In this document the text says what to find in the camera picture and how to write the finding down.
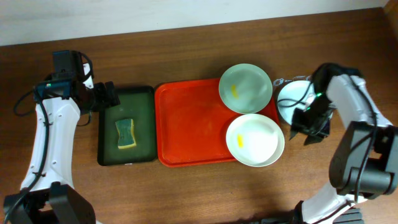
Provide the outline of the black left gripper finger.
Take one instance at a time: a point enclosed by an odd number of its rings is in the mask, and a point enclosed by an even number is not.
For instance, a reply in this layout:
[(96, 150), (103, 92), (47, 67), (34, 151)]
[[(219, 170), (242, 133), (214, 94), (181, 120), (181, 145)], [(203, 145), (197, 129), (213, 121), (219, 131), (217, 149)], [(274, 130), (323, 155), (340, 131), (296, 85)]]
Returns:
[(104, 103), (106, 106), (117, 106), (120, 104), (119, 96), (113, 82), (105, 83), (106, 93)]
[(108, 94), (104, 83), (95, 84), (95, 111), (105, 110), (109, 106)]

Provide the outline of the green yellow sponge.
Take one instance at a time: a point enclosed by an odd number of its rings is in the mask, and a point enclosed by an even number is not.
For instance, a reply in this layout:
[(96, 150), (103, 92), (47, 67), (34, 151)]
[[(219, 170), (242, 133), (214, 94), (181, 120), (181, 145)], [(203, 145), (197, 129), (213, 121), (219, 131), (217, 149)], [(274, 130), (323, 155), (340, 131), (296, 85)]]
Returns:
[(134, 135), (134, 120), (121, 119), (115, 122), (118, 131), (118, 148), (128, 149), (136, 146)]

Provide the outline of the light blue plate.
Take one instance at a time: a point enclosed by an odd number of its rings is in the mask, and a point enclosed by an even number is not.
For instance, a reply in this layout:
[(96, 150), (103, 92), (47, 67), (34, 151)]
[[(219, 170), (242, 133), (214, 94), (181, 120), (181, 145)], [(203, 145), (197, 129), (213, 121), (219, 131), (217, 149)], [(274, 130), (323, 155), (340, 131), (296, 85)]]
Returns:
[(305, 110), (318, 94), (309, 81), (299, 80), (286, 84), (277, 97), (279, 114), (291, 126), (294, 110)]

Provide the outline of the cream white plate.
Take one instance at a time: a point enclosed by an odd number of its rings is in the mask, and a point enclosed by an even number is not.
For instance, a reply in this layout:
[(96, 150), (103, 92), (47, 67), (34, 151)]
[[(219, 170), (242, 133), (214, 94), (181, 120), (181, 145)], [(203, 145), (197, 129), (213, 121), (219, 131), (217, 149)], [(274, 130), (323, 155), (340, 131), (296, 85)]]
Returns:
[(231, 155), (251, 167), (275, 163), (285, 148), (284, 134), (279, 125), (261, 114), (237, 117), (228, 126), (225, 140)]

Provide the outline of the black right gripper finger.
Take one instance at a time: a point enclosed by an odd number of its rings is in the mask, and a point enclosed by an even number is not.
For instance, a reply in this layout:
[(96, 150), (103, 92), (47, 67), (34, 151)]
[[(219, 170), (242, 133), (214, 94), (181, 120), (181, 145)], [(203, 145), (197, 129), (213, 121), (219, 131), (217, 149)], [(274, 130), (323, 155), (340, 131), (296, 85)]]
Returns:
[(304, 141), (304, 145), (310, 145), (310, 144), (316, 144), (316, 143), (320, 143), (322, 142), (324, 139), (326, 138), (326, 134), (325, 133), (310, 133), (307, 134), (307, 138)]
[(292, 140), (298, 133), (303, 131), (303, 125), (300, 123), (292, 123), (290, 126), (290, 137), (289, 139)]

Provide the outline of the dark green sponge tray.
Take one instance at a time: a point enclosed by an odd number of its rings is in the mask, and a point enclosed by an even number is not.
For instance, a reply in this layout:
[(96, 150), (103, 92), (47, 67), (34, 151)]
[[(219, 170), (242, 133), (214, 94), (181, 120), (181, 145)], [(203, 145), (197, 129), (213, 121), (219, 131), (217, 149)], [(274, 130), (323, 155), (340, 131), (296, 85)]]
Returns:
[[(157, 158), (154, 89), (135, 86), (116, 90), (120, 104), (99, 113), (98, 156), (101, 166), (150, 162)], [(131, 119), (136, 145), (118, 148), (116, 122)]]

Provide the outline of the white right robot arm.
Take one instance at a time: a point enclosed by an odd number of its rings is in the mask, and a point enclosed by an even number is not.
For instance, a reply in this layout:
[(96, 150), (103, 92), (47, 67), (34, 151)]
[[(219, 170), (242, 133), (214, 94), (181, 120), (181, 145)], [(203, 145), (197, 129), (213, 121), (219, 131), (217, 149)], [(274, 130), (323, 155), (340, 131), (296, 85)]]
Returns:
[(333, 223), (359, 203), (390, 195), (397, 188), (397, 127), (371, 99), (356, 68), (323, 63), (312, 74), (314, 100), (292, 115), (290, 137), (322, 142), (337, 110), (346, 131), (332, 157), (329, 181), (312, 198), (300, 201), (290, 223)]

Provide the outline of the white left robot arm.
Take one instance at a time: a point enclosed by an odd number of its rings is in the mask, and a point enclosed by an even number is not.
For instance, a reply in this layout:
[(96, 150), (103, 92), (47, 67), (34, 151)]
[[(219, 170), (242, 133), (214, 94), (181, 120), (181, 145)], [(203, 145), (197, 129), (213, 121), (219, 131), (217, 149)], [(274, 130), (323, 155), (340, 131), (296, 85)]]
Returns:
[(120, 103), (113, 82), (42, 82), (32, 90), (37, 125), (29, 168), (18, 194), (4, 199), (5, 223), (97, 223), (73, 186), (72, 154), (80, 116)]

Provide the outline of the red plastic tray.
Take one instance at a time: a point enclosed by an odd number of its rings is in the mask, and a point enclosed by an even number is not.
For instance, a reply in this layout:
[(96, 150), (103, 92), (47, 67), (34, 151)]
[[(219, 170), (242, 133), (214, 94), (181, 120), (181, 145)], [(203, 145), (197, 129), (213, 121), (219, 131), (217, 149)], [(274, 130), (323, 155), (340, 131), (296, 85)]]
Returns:
[[(158, 157), (168, 167), (236, 161), (226, 145), (226, 131), (243, 114), (227, 108), (219, 79), (165, 83), (155, 91)], [(279, 125), (274, 101), (255, 114)]]

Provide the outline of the light green plate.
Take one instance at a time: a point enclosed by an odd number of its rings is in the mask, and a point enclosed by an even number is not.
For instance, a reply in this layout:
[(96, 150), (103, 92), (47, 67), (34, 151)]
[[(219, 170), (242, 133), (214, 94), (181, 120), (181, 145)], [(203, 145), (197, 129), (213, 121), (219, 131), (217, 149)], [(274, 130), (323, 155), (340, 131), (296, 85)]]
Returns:
[(240, 114), (257, 113), (271, 101), (273, 86), (268, 74), (256, 65), (240, 63), (221, 76), (218, 92), (224, 105)]

